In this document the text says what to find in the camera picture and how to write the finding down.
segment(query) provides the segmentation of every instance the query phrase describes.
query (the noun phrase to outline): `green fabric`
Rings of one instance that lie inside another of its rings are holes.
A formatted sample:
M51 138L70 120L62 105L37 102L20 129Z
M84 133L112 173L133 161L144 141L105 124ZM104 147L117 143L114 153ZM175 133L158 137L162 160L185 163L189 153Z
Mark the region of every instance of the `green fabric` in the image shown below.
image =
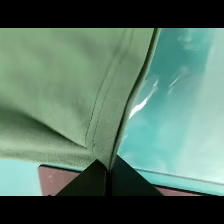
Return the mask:
M107 168L154 29L0 29L0 158Z

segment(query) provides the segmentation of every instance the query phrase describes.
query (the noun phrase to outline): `stitching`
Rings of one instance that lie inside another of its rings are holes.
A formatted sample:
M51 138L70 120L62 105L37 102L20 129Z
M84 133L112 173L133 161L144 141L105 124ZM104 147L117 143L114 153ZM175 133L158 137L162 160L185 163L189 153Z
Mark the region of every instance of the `stitching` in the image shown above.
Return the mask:
M86 134L85 134L85 145L86 145L87 134L88 134L88 132L89 132L90 124L91 124L91 121L92 121L92 118L93 118L93 114L94 114L94 111L95 111L95 107L96 107L96 103L97 103L99 94L100 94L101 89L102 89L102 87L103 87L103 84L104 84L104 82L105 82L105 80L106 80L106 77L107 77L108 74L109 74L109 71L110 71L110 69L111 69L111 65L112 65L113 62L114 62L115 56L117 55L118 50L120 50L120 47L121 47L121 44L122 44L123 39L124 39L124 37L125 37L125 33L126 33L126 31L127 31L127 28L125 28L124 31L123 31L123 33L122 33L121 39L120 39L120 41L119 41L119 43L118 43L118 45L117 45L117 47L116 47L116 49L115 49L115 52L114 52L113 57L112 57L112 59L111 59L111 62L108 64L108 66L107 66L107 68L106 68L106 72L105 72L103 81L102 81L102 83L101 83L101 85L100 85L100 88L99 88L99 91L98 91L98 93L97 93L96 100L95 100L95 103L94 103L94 106L93 106L93 110L92 110L92 114L91 114L91 117L90 117L90 120L89 120L88 128L87 128L87 131L86 131Z
M107 92L106 92L106 94L105 94L105 97L104 97L102 106L101 106L101 108L100 108L100 112L99 112L99 115L98 115L98 118L97 118L96 128L95 128L95 131L94 131L94 134L93 134L92 148L95 147L94 140L95 140L96 130L97 130L97 127L98 127L98 124L99 124L99 118L100 118L100 114L101 114L101 112L102 112L102 108L103 108L104 103L105 103L105 100L106 100L106 96L107 96L107 94L108 94L108 92L109 92L109 90L110 90L110 87L111 87L111 85L112 85L112 83L113 83L113 81L114 81L114 78L117 76L117 73L118 73L118 70L119 70L120 65L122 64L124 58L126 58L126 55L127 55L128 51L129 51L129 47L130 47L130 45L131 45L131 43L132 43L132 40L133 40L133 35L134 35L134 28L132 28L132 32L131 32L131 35L130 35L130 38L129 38L129 43L128 43L127 49L126 49L126 51L125 51L125 53L124 53L124 56L119 60L119 63L118 63L117 68L116 68L116 70L115 70L115 72L114 72L112 81L111 81L111 83L110 83L110 85L109 85L109 87L108 87L108 89L107 89Z

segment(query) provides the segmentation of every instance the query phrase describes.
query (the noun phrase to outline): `teal plastic sheet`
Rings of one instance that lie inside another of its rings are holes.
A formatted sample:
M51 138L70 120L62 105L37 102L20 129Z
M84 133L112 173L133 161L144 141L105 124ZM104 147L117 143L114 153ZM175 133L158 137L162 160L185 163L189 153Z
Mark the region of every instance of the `teal plastic sheet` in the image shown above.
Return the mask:
M149 182L224 195L224 29L163 29L118 154Z

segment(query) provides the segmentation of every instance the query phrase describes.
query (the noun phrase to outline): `brown surface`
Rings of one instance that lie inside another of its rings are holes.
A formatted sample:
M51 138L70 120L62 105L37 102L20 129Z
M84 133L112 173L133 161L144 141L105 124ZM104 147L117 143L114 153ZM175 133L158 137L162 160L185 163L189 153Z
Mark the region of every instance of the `brown surface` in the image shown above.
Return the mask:
M79 175L79 173L74 171L44 166L39 167L38 170L43 196L56 195ZM197 194L168 190L159 187L157 187L157 189L165 196L199 196Z

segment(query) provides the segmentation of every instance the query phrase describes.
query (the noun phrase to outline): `dark green fabric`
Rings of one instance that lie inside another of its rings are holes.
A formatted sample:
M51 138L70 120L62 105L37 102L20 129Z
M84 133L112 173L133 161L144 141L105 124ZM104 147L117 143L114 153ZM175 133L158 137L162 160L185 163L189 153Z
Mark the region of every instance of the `dark green fabric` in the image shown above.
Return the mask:
M0 158L109 168L153 31L0 29Z

